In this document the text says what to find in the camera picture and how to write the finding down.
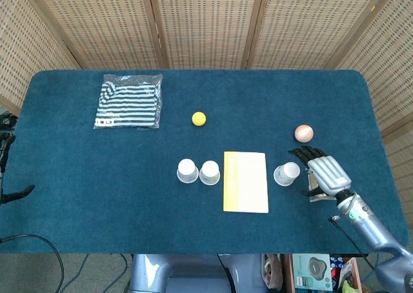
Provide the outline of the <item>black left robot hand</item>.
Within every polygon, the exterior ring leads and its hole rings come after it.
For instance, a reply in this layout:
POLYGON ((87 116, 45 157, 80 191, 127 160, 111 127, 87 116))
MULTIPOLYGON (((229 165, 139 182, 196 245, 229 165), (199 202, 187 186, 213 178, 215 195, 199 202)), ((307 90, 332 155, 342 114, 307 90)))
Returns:
POLYGON ((22 191, 19 192, 13 192, 9 194, 3 193, 3 181, 6 170, 6 164, 8 161, 10 147, 14 141, 14 134, 12 134, 11 132, 1 132, 1 204, 7 204, 11 201, 23 199, 24 197, 28 196, 35 188, 35 185, 28 185, 22 191))

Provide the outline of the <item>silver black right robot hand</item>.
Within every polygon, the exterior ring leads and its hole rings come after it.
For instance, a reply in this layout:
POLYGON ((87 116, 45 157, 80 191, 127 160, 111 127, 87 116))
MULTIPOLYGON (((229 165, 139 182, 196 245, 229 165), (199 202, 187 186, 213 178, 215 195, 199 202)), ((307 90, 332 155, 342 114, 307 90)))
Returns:
POLYGON ((319 148, 301 146, 288 151, 297 157, 307 170, 307 176, 316 182, 316 186, 309 184, 307 191, 301 193, 306 197, 326 195, 341 201, 354 195, 351 191, 351 179, 341 165, 319 148))

